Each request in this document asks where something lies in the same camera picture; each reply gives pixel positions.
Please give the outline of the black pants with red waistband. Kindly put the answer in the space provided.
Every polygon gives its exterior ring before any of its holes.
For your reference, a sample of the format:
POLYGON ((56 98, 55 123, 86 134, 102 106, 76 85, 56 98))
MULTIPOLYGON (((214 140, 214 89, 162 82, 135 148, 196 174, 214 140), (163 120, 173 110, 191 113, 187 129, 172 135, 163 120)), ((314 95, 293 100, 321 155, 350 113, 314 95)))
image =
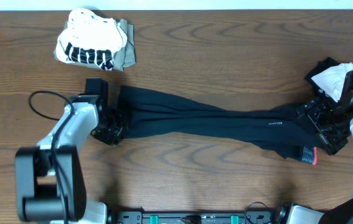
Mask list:
POLYGON ((118 107, 128 116, 125 138, 172 132, 228 138, 315 165, 321 143, 297 104, 265 111, 229 111, 160 91, 122 86, 118 107))

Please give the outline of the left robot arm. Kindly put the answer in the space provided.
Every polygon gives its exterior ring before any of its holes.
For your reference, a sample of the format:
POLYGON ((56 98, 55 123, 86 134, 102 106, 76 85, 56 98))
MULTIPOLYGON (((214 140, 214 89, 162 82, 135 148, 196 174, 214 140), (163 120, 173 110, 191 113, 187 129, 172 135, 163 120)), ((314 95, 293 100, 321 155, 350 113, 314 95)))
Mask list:
POLYGON ((35 146, 15 155, 17 215, 24 222, 116 223, 114 211, 89 200, 79 152, 89 136, 107 145, 122 141, 126 115, 108 106, 111 86, 89 78, 85 91, 65 98, 64 113, 35 146))

